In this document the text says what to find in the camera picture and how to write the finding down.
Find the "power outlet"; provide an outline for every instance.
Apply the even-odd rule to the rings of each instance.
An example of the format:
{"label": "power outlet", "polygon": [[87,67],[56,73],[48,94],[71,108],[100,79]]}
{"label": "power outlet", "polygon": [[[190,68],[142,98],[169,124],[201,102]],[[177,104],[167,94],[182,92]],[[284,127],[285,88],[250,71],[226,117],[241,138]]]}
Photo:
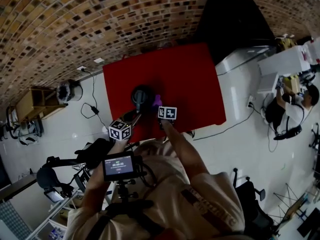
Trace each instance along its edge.
{"label": "power outlet", "polygon": [[249,96],[248,102],[246,103],[246,108],[250,109],[249,103],[253,103],[254,97],[252,95]]}

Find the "white shirt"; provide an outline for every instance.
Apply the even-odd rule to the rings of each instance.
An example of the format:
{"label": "white shirt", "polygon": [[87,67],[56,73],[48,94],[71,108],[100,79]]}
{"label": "white shirt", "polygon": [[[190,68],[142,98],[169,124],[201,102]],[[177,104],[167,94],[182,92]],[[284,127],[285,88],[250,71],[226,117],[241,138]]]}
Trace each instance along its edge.
{"label": "white shirt", "polygon": [[288,102],[285,103],[285,112],[282,116],[282,120],[280,125],[277,128],[277,132],[279,134],[285,134],[287,132],[287,120],[289,117],[289,122],[288,122],[288,130],[297,127],[298,125],[300,125],[307,117],[307,115],[309,114],[309,110],[306,109],[303,105],[302,105],[302,101],[304,100],[304,98],[302,98],[299,95],[295,95],[294,96],[294,104],[298,104],[300,105],[303,110],[301,109],[301,107],[294,105],[294,104],[290,104]]}
{"label": "white shirt", "polygon": [[[146,209],[146,214],[165,229],[181,231],[187,239],[235,239],[249,240],[243,233],[245,219],[238,196],[225,172],[217,175],[199,174],[189,182],[186,172],[178,158],[167,156],[147,156],[143,158],[157,177],[157,186],[145,187],[139,178],[136,185],[127,185],[129,193],[138,192],[139,198],[154,201],[154,206]],[[147,182],[152,179],[147,175]],[[186,191],[199,202],[191,203]],[[117,191],[112,203],[120,202]],[[98,219],[105,211],[95,213],[87,208],[69,212],[67,231],[63,239],[86,239]],[[149,233],[133,218],[118,215],[105,226],[100,240],[147,240]]]}

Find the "red tablecloth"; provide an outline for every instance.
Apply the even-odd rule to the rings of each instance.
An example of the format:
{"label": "red tablecloth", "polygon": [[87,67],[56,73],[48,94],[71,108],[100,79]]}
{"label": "red tablecloth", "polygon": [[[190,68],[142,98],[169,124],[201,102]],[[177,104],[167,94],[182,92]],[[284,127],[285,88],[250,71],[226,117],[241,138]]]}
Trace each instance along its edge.
{"label": "red tablecloth", "polygon": [[[103,67],[112,118],[134,109],[131,92],[138,85],[161,95],[163,106],[177,107],[174,123],[187,132],[226,121],[225,108],[214,63],[205,43],[161,49],[129,57]],[[165,135],[157,114],[141,117],[130,142]]]}

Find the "person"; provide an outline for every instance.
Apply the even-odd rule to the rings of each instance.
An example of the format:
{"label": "person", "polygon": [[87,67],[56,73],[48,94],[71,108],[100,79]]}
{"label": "person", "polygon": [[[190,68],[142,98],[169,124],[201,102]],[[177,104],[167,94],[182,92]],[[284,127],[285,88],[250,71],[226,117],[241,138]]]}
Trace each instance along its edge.
{"label": "person", "polygon": [[[154,202],[143,213],[165,230],[152,239],[251,239],[242,235],[244,214],[227,173],[210,175],[199,153],[186,138],[169,121],[161,120],[161,123],[168,141],[149,140],[134,151],[153,170],[156,186],[148,188],[139,178],[135,179],[135,185],[127,186],[129,193],[138,193],[139,199]],[[109,154],[123,152],[126,144],[127,140],[117,141]],[[152,177],[148,174],[145,180],[151,182]],[[104,182],[100,163],[86,185],[81,208],[69,212],[63,239],[88,239],[99,219],[106,214],[101,209],[109,185],[110,182]],[[111,202],[120,203],[117,191],[113,193]],[[147,230],[126,214],[115,216],[102,230],[96,239],[151,238]]]}
{"label": "person", "polygon": [[276,97],[265,110],[265,118],[268,124],[272,123],[274,131],[284,134],[287,130],[299,126],[305,120],[312,106],[319,101],[319,90],[314,85],[306,87],[303,97],[295,94],[289,87],[277,88]]}

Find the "checkered cloth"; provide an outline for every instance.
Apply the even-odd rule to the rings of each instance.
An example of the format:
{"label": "checkered cloth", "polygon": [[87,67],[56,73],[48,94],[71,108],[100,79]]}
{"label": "checkered cloth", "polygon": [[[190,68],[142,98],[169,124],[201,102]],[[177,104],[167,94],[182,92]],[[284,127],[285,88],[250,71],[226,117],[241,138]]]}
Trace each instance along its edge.
{"label": "checkered cloth", "polygon": [[31,230],[22,220],[10,201],[0,203],[0,220],[6,224],[19,240],[24,240],[31,234]]}

